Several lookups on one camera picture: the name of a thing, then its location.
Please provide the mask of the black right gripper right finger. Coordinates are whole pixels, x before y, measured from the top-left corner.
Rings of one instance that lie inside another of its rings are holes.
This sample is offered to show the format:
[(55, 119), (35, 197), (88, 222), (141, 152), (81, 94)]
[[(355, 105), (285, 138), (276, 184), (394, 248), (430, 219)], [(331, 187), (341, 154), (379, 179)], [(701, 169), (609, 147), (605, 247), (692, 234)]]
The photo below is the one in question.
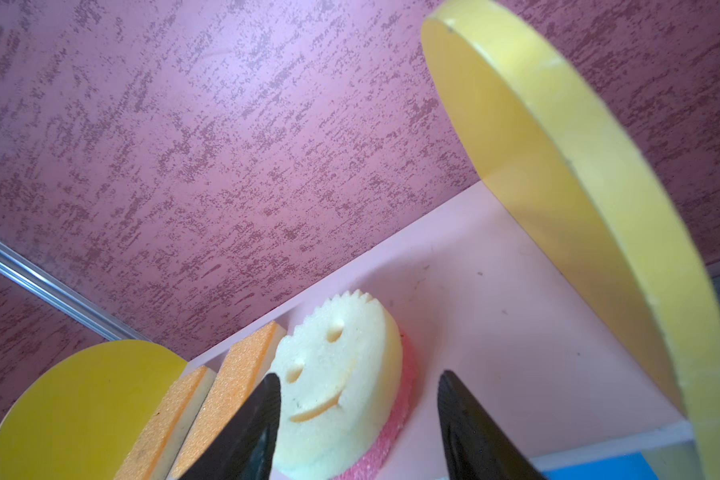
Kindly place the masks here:
[(451, 479), (544, 480), (451, 370), (439, 378), (437, 408)]

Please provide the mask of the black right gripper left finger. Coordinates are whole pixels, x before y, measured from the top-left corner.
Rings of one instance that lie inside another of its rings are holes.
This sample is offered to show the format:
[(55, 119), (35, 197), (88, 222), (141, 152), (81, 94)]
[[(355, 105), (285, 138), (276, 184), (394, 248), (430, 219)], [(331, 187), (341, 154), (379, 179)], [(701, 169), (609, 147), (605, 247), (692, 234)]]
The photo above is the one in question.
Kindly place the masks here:
[(269, 479), (281, 415), (281, 382), (268, 373), (179, 479)]

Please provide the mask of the yellow smiley face sponge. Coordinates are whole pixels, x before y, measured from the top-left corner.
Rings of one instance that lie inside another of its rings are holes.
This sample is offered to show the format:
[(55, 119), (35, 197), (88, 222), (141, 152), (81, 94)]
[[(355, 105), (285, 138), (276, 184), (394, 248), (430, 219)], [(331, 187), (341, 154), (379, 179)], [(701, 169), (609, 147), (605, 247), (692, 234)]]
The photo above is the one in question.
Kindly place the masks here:
[(355, 290), (316, 307), (277, 347), (273, 466), (289, 479), (374, 479), (411, 410), (417, 361), (383, 304)]

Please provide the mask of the orange sponge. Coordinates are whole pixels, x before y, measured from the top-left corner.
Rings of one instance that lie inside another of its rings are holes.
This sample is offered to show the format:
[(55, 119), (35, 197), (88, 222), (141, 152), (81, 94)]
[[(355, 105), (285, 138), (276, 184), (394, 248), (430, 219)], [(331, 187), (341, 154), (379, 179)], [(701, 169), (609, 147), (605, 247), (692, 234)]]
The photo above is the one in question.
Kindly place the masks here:
[(229, 348), (169, 479), (186, 473), (237, 413), (269, 370), (286, 333), (276, 322), (270, 322)]
[(115, 479), (167, 479), (183, 442), (215, 380), (199, 367), (177, 379), (161, 399)]

